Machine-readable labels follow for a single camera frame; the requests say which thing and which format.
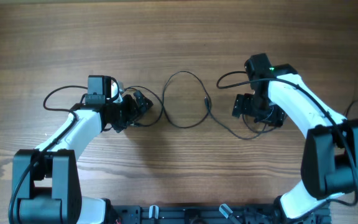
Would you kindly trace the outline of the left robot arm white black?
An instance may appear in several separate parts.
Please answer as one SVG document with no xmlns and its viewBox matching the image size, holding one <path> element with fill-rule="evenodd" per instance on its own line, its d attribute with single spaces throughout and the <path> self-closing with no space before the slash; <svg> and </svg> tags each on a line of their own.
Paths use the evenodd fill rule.
<svg viewBox="0 0 358 224">
<path fill-rule="evenodd" d="M 109 76 L 90 75 L 86 91 L 48 140 L 15 153 L 9 223 L 121 222 L 108 199 L 82 195 L 76 162 L 96 136 L 136 124 L 153 103 Z"/>
</svg>

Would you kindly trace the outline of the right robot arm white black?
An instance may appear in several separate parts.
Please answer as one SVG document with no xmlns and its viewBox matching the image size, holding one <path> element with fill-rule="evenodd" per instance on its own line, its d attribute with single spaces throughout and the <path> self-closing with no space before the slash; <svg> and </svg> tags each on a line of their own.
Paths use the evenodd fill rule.
<svg viewBox="0 0 358 224">
<path fill-rule="evenodd" d="M 358 119 L 323 103 L 289 64 L 273 66 L 266 54 L 257 54 L 244 66 L 254 93 L 237 96 L 233 116 L 275 128 L 288 116 L 306 139 L 301 180 L 278 198 L 276 219 L 301 221 L 342 195 L 358 197 Z"/>
</svg>

